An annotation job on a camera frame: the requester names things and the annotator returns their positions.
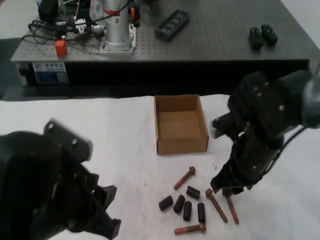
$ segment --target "white table surface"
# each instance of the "white table surface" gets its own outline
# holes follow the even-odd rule
[[[202,96],[207,125],[227,113],[228,97]],[[115,200],[107,209],[122,220],[116,240],[318,240],[320,236],[320,131],[306,130],[284,151],[274,169],[251,191],[233,196],[240,221],[235,225],[227,202],[216,195],[225,224],[205,197],[210,181],[228,160],[231,140],[209,140],[202,154],[156,154],[153,97],[124,99],[0,102],[0,134],[28,130],[42,133],[54,117],[93,142],[93,155],[84,165],[100,175],[102,186],[115,185]],[[173,186],[195,166],[196,175],[178,191]],[[206,232],[175,236],[174,229],[198,223],[197,203],[186,196],[187,186],[201,190]],[[159,210],[162,198],[183,194],[192,202],[190,222],[172,207]],[[89,233],[65,231],[53,240],[103,240]]]

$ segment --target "black cylinder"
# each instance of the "black cylinder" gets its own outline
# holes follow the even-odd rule
[[[172,196],[167,196],[165,199],[163,199],[161,202],[159,202],[159,208],[161,211],[166,210],[168,207],[170,207],[172,204],[174,204],[174,200],[172,199]]]
[[[199,223],[206,222],[205,204],[203,202],[198,203],[198,220],[199,220]]]
[[[189,201],[186,201],[184,204],[184,211],[183,211],[183,220],[185,220],[186,222],[190,221],[191,208],[192,208],[192,203]]]
[[[185,204],[186,198],[183,195],[180,195],[173,207],[173,211],[175,211],[177,214],[181,212],[181,209],[183,208]]]
[[[192,186],[188,186],[188,188],[186,189],[186,194],[197,200],[199,200],[200,198],[200,191],[198,189],[193,188]]]

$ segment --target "cardboard box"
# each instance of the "cardboard box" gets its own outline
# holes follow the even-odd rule
[[[209,136],[199,95],[155,96],[154,117],[157,154],[207,151]]]

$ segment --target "screw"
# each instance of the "screw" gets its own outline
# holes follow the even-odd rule
[[[233,217],[233,220],[234,220],[235,224],[239,224],[239,219],[238,219],[236,210],[234,208],[234,205],[232,204],[230,196],[227,195],[226,192],[223,191],[223,190],[222,190],[222,195],[225,196],[225,199],[226,199],[226,201],[227,201],[227,203],[229,205],[229,208],[230,208],[230,211],[231,211],[231,214],[232,214],[232,217]]]
[[[54,128],[54,124],[53,124],[53,123],[50,123],[49,126],[48,126],[48,129],[49,129],[49,130],[52,130],[53,128]]]
[[[194,225],[194,226],[187,226],[183,228],[178,228],[174,230],[174,234],[185,234],[185,233],[191,233],[191,232],[196,232],[196,231],[201,231],[202,233],[206,230],[206,225],[202,222],[199,225]]]
[[[215,206],[216,210],[218,211],[218,213],[220,214],[221,218],[223,219],[223,221],[226,223],[228,222],[228,219],[226,217],[226,215],[224,214],[224,212],[222,211],[221,207],[219,206],[219,203],[217,202],[217,200],[215,199],[215,197],[213,196],[213,191],[208,188],[205,191],[206,197],[209,198],[211,200],[211,202],[213,203],[213,205]]]
[[[78,143],[78,139],[76,139],[76,138],[73,139],[72,142],[71,142],[71,144],[72,144],[73,146],[76,145],[77,143]]]
[[[191,175],[195,175],[195,173],[195,167],[189,167],[189,171],[174,185],[173,189],[177,190]]]

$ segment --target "bolt head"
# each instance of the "bolt head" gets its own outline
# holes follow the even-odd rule
[[[72,142],[71,142],[72,145],[76,145],[77,143],[78,143],[78,139],[76,139],[76,138],[73,139]]]
[[[212,194],[214,191],[212,191],[210,188],[208,188],[206,191],[205,191],[205,195],[206,197],[208,198],[210,194]]]
[[[201,227],[201,232],[202,232],[202,233],[203,233],[204,231],[206,231],[206,225],[205,225],[203,222],[200,223],[200,227]]]
[[[194,166],[189,167],[190,172],[192,173],[192,175],[195,175],[196,173],[196,168]]]
[[[49,126],[48,126],[48,129],[51,130],[51,129],[53,129],[53,128],[54,128],[54,124],[53,124],[53,123],[50,123]]]

